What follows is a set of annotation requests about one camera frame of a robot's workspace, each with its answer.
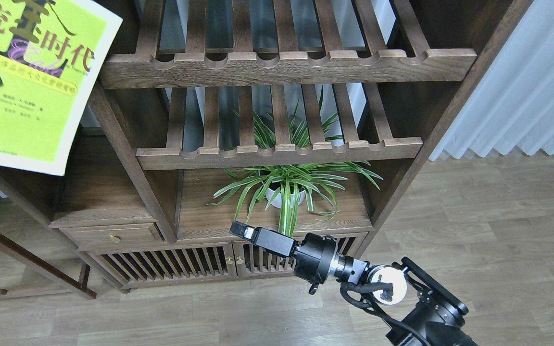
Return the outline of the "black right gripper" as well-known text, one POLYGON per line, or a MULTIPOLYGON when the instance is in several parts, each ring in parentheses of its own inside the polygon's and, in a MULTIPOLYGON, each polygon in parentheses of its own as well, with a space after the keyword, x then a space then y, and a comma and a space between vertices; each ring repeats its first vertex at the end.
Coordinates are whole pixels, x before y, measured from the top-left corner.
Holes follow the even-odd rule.
POLYGON ((339 271, 337 241, 332 236, 308 233, 301 242, 262 227, 254 228, 239 221, 233 221, 229 233, 246 239, 267 252, 282 258, 294 258, 294 274, 309 283, 309 294, 315 294, 317 287, 339 271))

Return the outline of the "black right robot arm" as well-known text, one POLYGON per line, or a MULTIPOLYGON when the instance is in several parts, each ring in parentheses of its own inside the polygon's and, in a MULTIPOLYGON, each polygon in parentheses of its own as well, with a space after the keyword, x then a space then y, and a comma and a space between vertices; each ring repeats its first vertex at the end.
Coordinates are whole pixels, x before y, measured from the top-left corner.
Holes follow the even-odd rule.
POLYGON ((266 252, 295 259, 294 274, 310 283, 310 294, 329 278, 340 283, 349 304, 382 319, 394 346, 473 346, 462 331, 467 306, 409 258, 372 265, 337 250, 334 237, 308 233, 296 241, 261 226, 234 221, 229 232, 266 252))

